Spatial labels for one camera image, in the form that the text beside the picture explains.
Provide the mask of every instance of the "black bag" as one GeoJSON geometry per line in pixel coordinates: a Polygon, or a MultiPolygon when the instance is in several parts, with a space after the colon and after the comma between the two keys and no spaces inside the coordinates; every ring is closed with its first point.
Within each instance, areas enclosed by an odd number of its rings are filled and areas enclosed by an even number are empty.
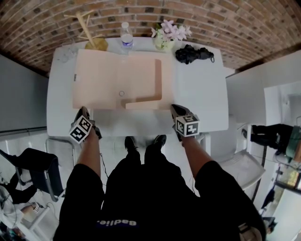
{"type": "Polygon", "coordinates": [[[191,45],[186,44],[185,48],[178,49],[175,52],[176,59],[185,64],[190,64],[196,59],[208,59],[214,63],[214,54],[209,52],[206,48],[195,50],[191,45]]]}

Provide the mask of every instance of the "wooden stick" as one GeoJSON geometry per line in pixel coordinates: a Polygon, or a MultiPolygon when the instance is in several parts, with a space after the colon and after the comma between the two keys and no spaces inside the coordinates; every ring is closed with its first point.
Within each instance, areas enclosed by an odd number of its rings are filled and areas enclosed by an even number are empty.
{"type": "Polygon", "coordinates": [[[90,15],[88,15],[88,18],[87,18],[87,21],[86,21],[86,25],[88,27],[88,24],[89,24],[89,20],[90,20],[90,15]]]}
{"type": "Polygon", "coordinates": [[[86,16],[86,15],[88,15],[88,14],[90,14],[90,13],[93,13],[94,11],[95,11],[95,10],[90,10],[90,11],[84,13],[84,14],[82,15],[82,17],[84,17],[84,16],[86,16]]]}
{"type": "Polygon", "coordinates": [[[103,34],[101,33],[101,34],[98,34],[98,35],[94,36],[93,39],[98,38],[98,37],[102,37],[102,36],[103,36],[103,34]]]}
{"type": "Polygon", "coordinates": [[[88,15],[88,18],[87,18],[87,21],[86,21],[87,27],[88,27],[88,24],[89,24],[89,20],[90,20],[90,15],[88,15]]]}
{"type": "Polygon", "coordinates": [[[76,17],[76,16],[64,14],[64,17],[76,17]]]}
{"type": "Polygon", "coordinates": [[[94,43],[94,41],[93,41],[93,38],[92,38],[92,36],[91,36],[91,34],[90,34],[90,32],[89,32],[89,29],[88,29],[87,26],[86,26],[86,23],[85,23],[85,21],[84,21],[82,15],[80,15],[80,12],[77,12],[77,13],[76,13],[76,17],[78,18],[79,23],[80,23],[81,27],[83,28],[83,30],[84,30],[86,36],[88,37],[88,39],[89,39],[89,41],[90,41],[92,47],[93,47],[94,49],[96,49],[96,45],[95,45],[95,43],[94,43]]]}
{"type": "Polygon", "coordinates": [[[86,37],[81,37],[81,36],[77,36],[78,38],[80,38],[80,39],[85,39],[85,40],[89,40],[88,38],[86,38],[86,37]]]}

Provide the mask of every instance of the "water bottle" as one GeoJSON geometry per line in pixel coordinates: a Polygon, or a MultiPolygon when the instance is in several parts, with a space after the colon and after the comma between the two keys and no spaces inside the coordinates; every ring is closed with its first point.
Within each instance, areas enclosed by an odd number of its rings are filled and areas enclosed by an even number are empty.
{"type": "Polygon", "coordinates": [[[123,22],[121,24],[120,36],[121,36],[122,47],[132,48],[133,34],[132,34],[131,29],[129,28],[128,22],[123,22]]]}

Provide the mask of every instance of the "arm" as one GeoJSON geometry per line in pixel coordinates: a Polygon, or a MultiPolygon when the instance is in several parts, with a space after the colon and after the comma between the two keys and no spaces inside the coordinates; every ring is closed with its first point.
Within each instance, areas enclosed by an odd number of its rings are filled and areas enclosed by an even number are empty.
{"type": "Polygon", "coordinates": [[[212,158],[203,150],[200,143],[194,137],[182,137],[183,146],[188,158],[193,177],[196,179],[202,166],[212,158]]]}
{"type": "Polygon", "coordinates": [[[100,177],[99,142],[93,128],[84,142],[77,164],[84,164],[90,167],[100,177]]]}
{"type": "Polygon", "coordinates": [[[89,240],[87,235],[93,233],[103,199],[99,140],[95,130],[91,129],[68,179],[60,223],[53,240],[62,240],[66,233],[71,239],[89,240]]]}
{"type": "Polygon", "coordinates": [[[216,238],[236,237],[238,226],[247,223],[256,227],[265,240],[265,227],[255,206],[238,185],[234,177],[202,149],[193,137],[182,137],[188,162],[195,178],[195,188],[201,195],[200,214],[206,217],[209,232],[216,238]]]}

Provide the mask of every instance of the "plastic bottle cap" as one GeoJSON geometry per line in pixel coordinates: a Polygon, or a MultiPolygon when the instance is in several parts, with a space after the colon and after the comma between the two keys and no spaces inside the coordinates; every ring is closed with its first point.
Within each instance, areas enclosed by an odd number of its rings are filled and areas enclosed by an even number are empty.
{"type": "Polygon", "coordinates": [[[129,26],[128,22],[123,22],[123,23],[121,24],[121,27],[122,27],[122,28],[128,28],[128,26],[129,26]]]}

